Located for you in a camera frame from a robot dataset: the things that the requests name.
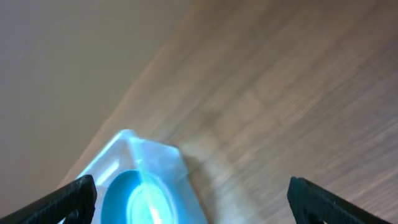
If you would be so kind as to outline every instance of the wood grain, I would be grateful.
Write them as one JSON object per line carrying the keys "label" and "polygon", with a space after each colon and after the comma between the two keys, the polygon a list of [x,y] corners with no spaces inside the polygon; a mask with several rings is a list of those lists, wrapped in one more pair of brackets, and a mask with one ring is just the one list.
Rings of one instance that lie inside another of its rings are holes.
{"label": "wood grain", "polygon": [[293,175],[398,223],[398,4],[196,1],[62,184],[120,129],[173,142],[215,223],[294,223]]}

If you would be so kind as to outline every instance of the plastic container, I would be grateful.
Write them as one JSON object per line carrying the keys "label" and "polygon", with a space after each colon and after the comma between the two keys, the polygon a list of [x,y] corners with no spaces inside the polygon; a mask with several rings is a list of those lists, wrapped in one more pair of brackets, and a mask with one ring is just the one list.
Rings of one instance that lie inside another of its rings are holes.
{"label": "plastic container", "polygon": [[207,223],[176,147],[120,131],[78,176],[97,188],[92,223]]}

